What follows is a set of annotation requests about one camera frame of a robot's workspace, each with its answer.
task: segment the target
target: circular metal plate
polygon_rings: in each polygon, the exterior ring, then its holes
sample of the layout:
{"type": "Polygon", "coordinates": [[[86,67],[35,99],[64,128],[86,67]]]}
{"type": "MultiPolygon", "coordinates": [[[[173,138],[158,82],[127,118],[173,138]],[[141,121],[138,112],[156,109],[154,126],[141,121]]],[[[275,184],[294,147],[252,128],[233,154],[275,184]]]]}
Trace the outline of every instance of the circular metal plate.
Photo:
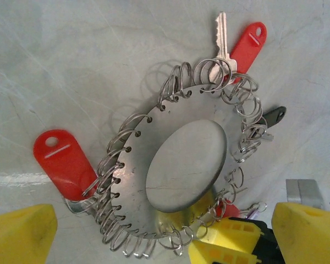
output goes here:
{"type": "Polygon", "coordinates": [[[238,168],[238,164],[230,153],[237,151],[241,136],[241,119],[233,112],[233,107],[224,103],[220,93],[201,93],[202,85],[189,87],[192,95],[188,99],[179,97],[177,103],[163,101],[166,107],[161,112],[154,107],[148,115],[153,118],[151,123],[143,119],[135,128],[141,131],[141,136],[130,136],[125,147],[130,146],[131,151],[122,152],[118,158],[125,167],[117,170],[114,177],[121,179],[119,184],[112,186],[113,193],[120,193],[112,201],[113,206],[121,205],[118,215],[125,215],[120,224],[131,224],[130,230],[139,229],[135,235],[147,233],[146,238],[161,237],[161,232],[168,226],[181,229],[189,226],[194,217],[206,212],[215,202],[216,193],[225,185],[224,176],[238,168]],[[146,177],[149,166],[161,145],[176,130],[183,125],[208,119],[218,123],[227,136],[227,156],[224,166],[214,186],[196,204],[176,213],[162,213],[156,210],[148,201],[146,195],[146,177]]]}
{"type": "Polygon", "coordinates": [[[225,162],[225,131],[201,119],[176,130],[156,152],[147,174],[151,205],[165,213],[193,205],[211,188],[225,162]]]}

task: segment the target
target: gray marble surface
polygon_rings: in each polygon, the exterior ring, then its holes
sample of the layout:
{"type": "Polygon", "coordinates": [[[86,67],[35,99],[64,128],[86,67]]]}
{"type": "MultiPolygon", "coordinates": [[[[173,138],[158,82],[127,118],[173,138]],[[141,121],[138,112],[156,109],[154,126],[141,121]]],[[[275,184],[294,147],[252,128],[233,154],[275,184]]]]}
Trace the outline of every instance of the gray marble surface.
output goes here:
{"type": "MultiPolygon", "coordinates": [[[[225,11],[231,50],[247,24],[268,38],[249,74],[263,107],[283,121],[244,163],[237,205],[264,201],[267,223],[286,201],[286,178],[319,183],[330,210],[330,0],[0,1],[0,213],[54,205],[59,228],[47,263],[132,263],[101,243],[89,216],[69,213],[32,155],[46,129],[71,131],[92,165],[135,110],[155,103],[170,65],[216,54],[214,19],[225,11]]],[[[148,263],[189,263],[156,252],[148,263]]]]}

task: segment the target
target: red key tag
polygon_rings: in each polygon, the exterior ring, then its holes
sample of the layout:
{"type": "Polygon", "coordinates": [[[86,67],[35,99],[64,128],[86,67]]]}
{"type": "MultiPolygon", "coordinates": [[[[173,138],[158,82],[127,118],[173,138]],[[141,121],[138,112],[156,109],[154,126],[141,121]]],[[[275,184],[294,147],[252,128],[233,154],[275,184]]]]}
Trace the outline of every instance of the red key tag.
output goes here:
{"type": "Polygon", "coordinates": [[[224,202],[220,201],[218,206],[215,208],[216,217],[239,217],[240,216],[240,210],[231,204],[226,204],[224,207],[224,202]]]}
{"type": "Polygon", "coordinates": [[[255,22],[246,27],[236,46],[230,52],[230,58],[237,62],[238,73],[247,73],[264,46],[266,37],[267,30],[263,23],[255,22]]]}
{"type": "Polygon", "coordinates": [[[94,188],[82,196],[97,177],[71,133],[55,129],[41,134],[34,143],[33,154],[64,198],[80,201],[95,192],[94,188]]]}

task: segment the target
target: white surface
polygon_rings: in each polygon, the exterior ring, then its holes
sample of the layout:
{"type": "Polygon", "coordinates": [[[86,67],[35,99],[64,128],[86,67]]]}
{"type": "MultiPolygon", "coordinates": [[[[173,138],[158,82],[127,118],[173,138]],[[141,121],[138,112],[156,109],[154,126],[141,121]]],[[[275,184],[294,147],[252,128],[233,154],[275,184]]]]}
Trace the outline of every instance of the white surface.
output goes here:
{"type": "Polygon", "coordinates": [[[176,130],[149,166],[146,193],[150,204],[161,212],[193,205],[214,184],[226,150],[225,132],[214,121],[197,120],[176,130]]]}
{"type": "MultiPolygon", "coordinates": [[[[231,50],[247,24],[268,38],[249,74],[265,109],[287,114],[244,163],[239,206],[286,201],[285,178],[318,181],[330,205],[330,0],[0,1],[0,213],[38,203],[59,218],[47,263],[140,263],[111,253],[89,216],[73,216],[32,156],[42,131],[71,131],[96,167],[122,121],[153,105],[175,63],[216,54],[218,12],[231,50]]],[[[157,247],[148,263],[189,263],[157,247]]]]}

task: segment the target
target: silver key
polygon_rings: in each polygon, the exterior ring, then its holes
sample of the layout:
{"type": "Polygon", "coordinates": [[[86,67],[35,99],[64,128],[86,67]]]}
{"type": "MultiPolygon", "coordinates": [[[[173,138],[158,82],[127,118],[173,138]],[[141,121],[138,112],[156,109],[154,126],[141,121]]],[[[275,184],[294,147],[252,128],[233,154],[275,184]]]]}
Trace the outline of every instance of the silver key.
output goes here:
{"type": "MultiPolygon", "coordinates": [[[[237,62],[234,59],[230,59],[230,54],[227,50],[227,26],[226,26],[226,13],[221,12],[216,19],[217,33],[216,33],[216,45],[219,47],[217,58],[225,59],[231,66],[232,73],[237,72],[237,62]]],[[[228,74],[228,67],[223,63],[224,72],[228,74]]],[[[220,67],[215,64],[209,71],[209,81],[216,83],[216,81],[222,78],[220,67]]]]}

